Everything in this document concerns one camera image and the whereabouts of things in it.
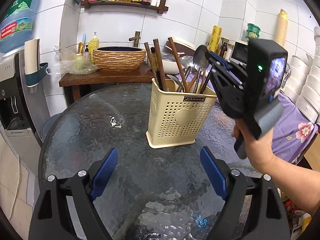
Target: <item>utensil holder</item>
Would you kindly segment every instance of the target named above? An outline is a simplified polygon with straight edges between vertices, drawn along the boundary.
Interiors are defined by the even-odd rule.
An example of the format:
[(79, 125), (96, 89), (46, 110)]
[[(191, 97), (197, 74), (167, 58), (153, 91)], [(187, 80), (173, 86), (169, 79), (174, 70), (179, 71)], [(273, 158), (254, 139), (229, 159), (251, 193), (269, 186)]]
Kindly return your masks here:
[[(178, 85), (172, 80), (166, 79), (166, 84), (169, 91), (178, 89)], [(209, 87), (206, 87), (203, 94), (165, 92), (160, 90), (152, 79), (146, 133), (150, 147), (163, 148), (194, 143), (216, 98), (216, 94)]]

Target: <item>large blue water jug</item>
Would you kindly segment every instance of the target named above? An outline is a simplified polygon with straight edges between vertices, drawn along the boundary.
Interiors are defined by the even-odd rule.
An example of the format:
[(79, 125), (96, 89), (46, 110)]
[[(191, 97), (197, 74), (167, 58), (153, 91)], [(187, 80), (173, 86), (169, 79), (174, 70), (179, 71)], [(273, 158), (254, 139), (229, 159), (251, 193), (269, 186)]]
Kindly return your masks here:
[(31, 39), (33, 18), (39, 0), (15, 0), (0, 25), (0, 52), (23, 46)]

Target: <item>textured glass tabletop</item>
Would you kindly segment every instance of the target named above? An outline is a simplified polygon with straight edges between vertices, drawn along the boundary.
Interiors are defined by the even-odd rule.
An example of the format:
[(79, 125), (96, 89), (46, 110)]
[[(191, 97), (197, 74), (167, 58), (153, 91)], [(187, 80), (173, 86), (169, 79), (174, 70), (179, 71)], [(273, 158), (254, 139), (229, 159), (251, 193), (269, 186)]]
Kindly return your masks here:
[[(68, 108), (43, 146), (42, 179), (71, 177), (101, 160), (110, 147), (119, 163), (94, 205), (114, 240), (205, 239), (224, 201), (218, 197), (199, 158), (208, 146), (216, 158), (245, 175), (258, 176), (233, 150), (234, 122), (215, 105), (194, 144), (152, 149), (146, 131), (151, 84), (112, 85)], [(249, 201), (235, 231), (239, 236)], [(70, 208), (71, 215), (76, 213)], [(79, 221), (74, 225), (84, 239)]]

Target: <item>yellow soap bottle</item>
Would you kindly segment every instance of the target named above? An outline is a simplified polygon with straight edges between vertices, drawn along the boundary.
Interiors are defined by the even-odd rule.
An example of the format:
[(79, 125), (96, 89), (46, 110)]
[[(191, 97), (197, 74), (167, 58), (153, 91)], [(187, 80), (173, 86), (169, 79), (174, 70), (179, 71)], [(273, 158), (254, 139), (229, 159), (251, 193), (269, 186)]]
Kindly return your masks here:
[(99, 39), (97, 38), (97, 32), (94, 32), (93, 39), (89, 41), (88, 49), (90, 54), (90, 60), (92, 63), (93, 61), (93, 50), (99, 47)]

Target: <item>pink flower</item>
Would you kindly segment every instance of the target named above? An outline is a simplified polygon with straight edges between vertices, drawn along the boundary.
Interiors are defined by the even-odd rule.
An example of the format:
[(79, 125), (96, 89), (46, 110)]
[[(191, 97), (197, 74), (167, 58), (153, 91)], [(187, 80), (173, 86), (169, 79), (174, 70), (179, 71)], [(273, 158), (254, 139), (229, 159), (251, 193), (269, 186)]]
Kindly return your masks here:
[(301, 139), (301, 143), (303, 143), (311, 131), (313, 130), (314, 125), (311, 122), (308, 123), (299, 123), (298, 124), (298, 129), (299, 131), (296, 132), (296, 138)]

